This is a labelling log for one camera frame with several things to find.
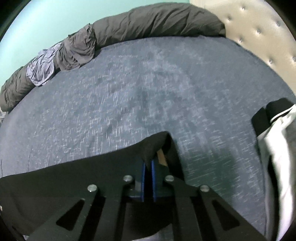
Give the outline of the black fleece garment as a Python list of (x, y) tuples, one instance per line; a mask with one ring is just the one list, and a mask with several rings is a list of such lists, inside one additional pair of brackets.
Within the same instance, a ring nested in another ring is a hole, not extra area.
[(1, 240), (23, 240), (90, 184), (132, 175), (132, 164), (157, 159), (162, 150), (171, 175), (184, 179), (175, 143), (168, 132), (156, 133), (129, 147), (98, 156), (1, 178)]

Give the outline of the rolled dark grey duvet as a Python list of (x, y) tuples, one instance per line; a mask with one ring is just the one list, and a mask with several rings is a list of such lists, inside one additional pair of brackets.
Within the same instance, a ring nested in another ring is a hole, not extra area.
[[(109, 45), (142, 38), (199, 35), (225, 37), (226, 28), (216, 15), (189, 3), (140, 6), (87, 24), (60, 41), (62, 46), (54, 57), (54, 75), (87, 64), (99, 49)], [(26, 76), (29, 63), (17, 69), (2, 85), (2, 112), (12, 111), (37, 87)]]

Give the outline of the cream tufted headboard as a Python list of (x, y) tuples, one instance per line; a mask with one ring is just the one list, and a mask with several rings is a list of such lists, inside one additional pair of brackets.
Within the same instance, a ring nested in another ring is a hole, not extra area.
[(191, 1), (225, 25), (227, 38), (249, 50), (295, 90), (295, 33), (268, 1)]

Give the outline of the folded white garment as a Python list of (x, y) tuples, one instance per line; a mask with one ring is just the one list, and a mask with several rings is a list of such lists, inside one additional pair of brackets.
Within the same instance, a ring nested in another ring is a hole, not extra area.
[(276, 240), (282, 240), (295, 219), (295, 105), (258, 136), (264, 157), (275, 171), (279, 222)]

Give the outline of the blue heathered bed sheet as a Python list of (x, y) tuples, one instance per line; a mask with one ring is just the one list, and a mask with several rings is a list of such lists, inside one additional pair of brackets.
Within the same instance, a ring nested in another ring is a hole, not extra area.
[(168, 131), (185, 180), (208, 184), (265, 232), (264, 169), (251, 118), (288, 85), (226, 38), (164, 37), (103, 48), (35, 87), (1, 124), (1, 176), (104, 154)]

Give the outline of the lavender crumpled cloth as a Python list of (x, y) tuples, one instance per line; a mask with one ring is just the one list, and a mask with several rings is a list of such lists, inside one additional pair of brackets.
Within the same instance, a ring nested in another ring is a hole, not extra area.
[(44, 85), (55, 73), (54, 57), (60, 50), (62, 43), (41, 50), (27, 66), (26, 76), (35, 86)]

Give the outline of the folded dark grey bottom garment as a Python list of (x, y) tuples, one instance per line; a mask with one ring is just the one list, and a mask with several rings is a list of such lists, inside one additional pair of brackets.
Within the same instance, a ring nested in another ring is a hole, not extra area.
[(281, 98), (267, 104), (266, 107), (261, 108), (251, 119), (253, 129), (258, 137), (280, 117), (287, 115), (294, 106), (294, 103), (287, 98)]

